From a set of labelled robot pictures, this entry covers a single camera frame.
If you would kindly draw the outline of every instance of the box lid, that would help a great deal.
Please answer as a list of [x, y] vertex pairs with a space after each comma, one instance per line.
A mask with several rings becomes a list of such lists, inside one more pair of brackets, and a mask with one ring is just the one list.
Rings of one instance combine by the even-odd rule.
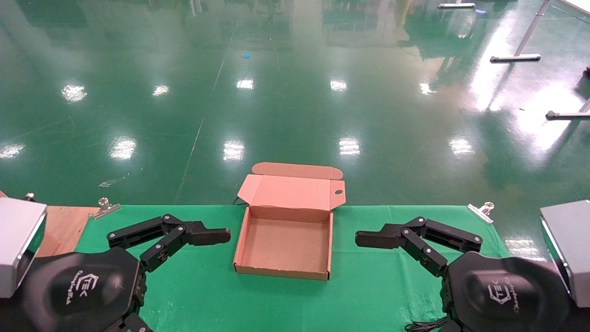
[[246, 176], [238, 197], [251, 206], [330, 211], [346, 202], [341, 170], [261, 162]]

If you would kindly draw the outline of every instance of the cable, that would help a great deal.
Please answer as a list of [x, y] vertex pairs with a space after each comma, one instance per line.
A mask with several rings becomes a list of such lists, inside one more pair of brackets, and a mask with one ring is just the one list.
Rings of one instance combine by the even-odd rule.
[[429, 332], [435, 328], [443, 327], [447, 321], [447, 317], [435, 321], [415, 321], [412, 324], [406, 325], [404, 330], [406, 332]]
[[246, 202], [243, 202], [243, 203], [240, 203], [240, 204], [236, 204], [239, 199], [240, 199], [239, 197], [236, 197], [235, 200], [234, 200], [234, 202], [231, 203], [231, 205], [246, 205], [246, 204], [248, 204]]

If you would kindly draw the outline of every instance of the table leg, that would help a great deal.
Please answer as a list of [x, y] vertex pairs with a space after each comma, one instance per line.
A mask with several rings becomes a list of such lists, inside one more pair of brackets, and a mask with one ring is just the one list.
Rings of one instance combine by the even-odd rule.
[[580, 108], [580, 112], [587, 112], [590, 110], [590, 99], [586, 101], [586, 103]]
[[545, 117], [548, 120], [590, 120], [590, 99], [580, 108], [578, 113], [555, 113], [550, 110]]
[[439, 8], [475, 8], [474, 3], [462, 3], [462, 0], [457, 0], [454, 4], [440, 4], [438, 5]]
[[525, 49], [526, 43], [529, 41], [530, 36], [533, 34], [539, 21], [547, 11], [547, 7], [549, 7], [549, 3], [551, 0], [545, 0], [541, 5], [541, 8], [535, 15], [533, 22], [530, 24], [529, 29], [526, 31], [525, 36], [522, 38], [522, 41], [518, 45], [516, 52], [514, 52], [514, 56], [511, 57], [491, 57], [491, 62], [512, 62], [512, 61], [539, 61], [541, 60], [540, 54], [522, 54], [522, 51]]

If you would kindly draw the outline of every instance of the silver box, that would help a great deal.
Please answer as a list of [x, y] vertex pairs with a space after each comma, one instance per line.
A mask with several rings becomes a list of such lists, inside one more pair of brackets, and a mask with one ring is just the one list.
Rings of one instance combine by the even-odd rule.
[[590, 307], [590, 201], [541, 208], [545, 242], [570, 295]]
[[0, 298], [9, 298], [43, 241], [47, 205], [0, 197]]

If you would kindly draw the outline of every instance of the glossy epoxy floor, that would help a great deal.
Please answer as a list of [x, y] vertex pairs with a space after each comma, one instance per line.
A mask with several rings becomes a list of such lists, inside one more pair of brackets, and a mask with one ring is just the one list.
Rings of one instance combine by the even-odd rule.
[[590, 19], [541, 0], [4, 0], [0, 190], [50, 204], [231, 204], [260, 161], [332, 165], [348, 204], [538, 209], [590, 197]]

